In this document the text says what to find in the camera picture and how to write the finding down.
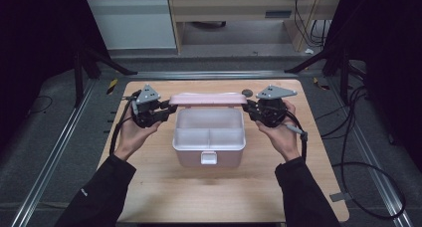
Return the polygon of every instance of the wooden board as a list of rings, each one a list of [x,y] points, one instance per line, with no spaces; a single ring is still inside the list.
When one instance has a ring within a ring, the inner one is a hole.
[[[285,98],[297,108],[297,117],[309,132],[307,164],[339,221],[348,219],[344,201],[332,203],[330,194],[339,192],[317,125],[299,81],[165,81],[132,82],[125,96],[150,84],[162,99],[180,93],[257,93],[267,85],[295,90],[297,96]],[[114,124],[125,102],[119,106]],[[284,222],[283,193],[274,170],[284,162],[268,138],[244,113],[246,146],[236,168],[182,167],[172,146],[175,114],[159,131],[148,138],[129,163],[137,168],[129,189],[121,222],[205,223],[205,222]],[[111,135],[101,163],[108,157]]]

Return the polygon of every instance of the tripod leg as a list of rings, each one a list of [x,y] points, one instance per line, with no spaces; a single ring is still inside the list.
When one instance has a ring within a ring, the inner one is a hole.
[[[96,58],[97,60],[100,60],[101,62],[105,63],[106,65],[112,67],[113,69],[121,72],[122,74],[124,74],[126,76],[137,75],[137,72],[130,71],[130,70],[120,66],[119,64],[115,63],[114,61],[112,61],[109,58],[104,57],[102,54],[96,52],[93,49],[85,48],[85,52],[86,52],[87,55],[92,56],[92,57]]]

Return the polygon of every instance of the metal rail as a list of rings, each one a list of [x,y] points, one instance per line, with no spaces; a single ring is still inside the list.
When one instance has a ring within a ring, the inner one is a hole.
[[[27,195],[25,201],[19,208],[12,226],[26,226],[39,203],[41,196],[44,193],[44,190],[47,187],[47,184],[50,181],[51,176],[53,175],[54,170],[56,169],[57,164],[59,163],[60,157],[62,156],[63,151],[66,148],[66,145],[72,136],[72,133],[78,123],[79,118],[81,117],[82,112],[88,102],[88,99],[91,96],[94,85],[97,83],[97,80],[89,80],[87,87],[85,89],[85,97],[82,99],[81,104],[74,108],[71,116],[68,119],[62,133],[59,136],[49,158],[47,159],[43,169],[41,170],[37,180],[32,186],[31,191]]]
[[[284,71],[190,71],[190,72],[138,72],[128,78],[143,80],[245,80],[245,79],[287,79],[298,75]]]
[[[341,96],[338,94],[338,85],[332,80],[328,79],[329,85],[331,87],[335,87],[334,94],[339,104],[343,104]],[[345,116],[347,116],[346,109],[342,109]],[[352,130],[352,136],[354,140],[357,143],[357,146],[359,148],[359,151],[361,153],[361,156],[363,160],[371,165],[374,165],[380,169],[382,169],[382,166],[378,159],[376,158],[376,155],[373,153],[370,145],[366,141],[366,138],[362,132],[362,130],[359,127],[359,124],[356,123],[354,125],[354,128]],[[394,187],[388,180],[388,178],[378,171],[375,171],[373,169],[369,170],[369,173],[372,177],[373,182],[375,183],[376,187],[378,188],[379,194],[381,195],[385,206],[387,207],[388,212],[390,215],[397,214],[401,207],[402,203],[400,201],[399,196],[397,195]],[[402,215],[400,215],[398,218],[394,219],[394,224],[397,227],[411,227],[413,226],[412,221],[410,220],[409,216],[407,215],[407,212],[404,211]]]

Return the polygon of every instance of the person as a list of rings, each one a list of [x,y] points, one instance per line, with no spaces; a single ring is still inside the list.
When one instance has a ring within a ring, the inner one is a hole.
[[[295,114],[295,106],[284,102],[288,110]],[[123,209],[127,187],[136,172],[126,161],[161,125],[161,122],[157,122],[152,127],[140,128],[130,114],[127,112],[124,118],[127,121],[121,127],[114,154],[105,160],[93,178],[75,195],[55,226],[115,226]],[[285,163],[277,166],[275,173],[283,191],[287,226],[339,226],[329,203],[299,154],[297,135],[286,128],[286,124],[295,125],[293,121],[286,117],[282,124],[274,128],[266,127],[259,121],[256,124],[285,160]]]

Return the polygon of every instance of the metal bracket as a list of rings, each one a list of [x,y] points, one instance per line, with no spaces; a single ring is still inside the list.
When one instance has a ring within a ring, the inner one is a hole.
[[[257,98],[261,100],[275,100],[288,96],[295,96],[298,92],[286,90],[277,86],[269,85],[257,94]]]

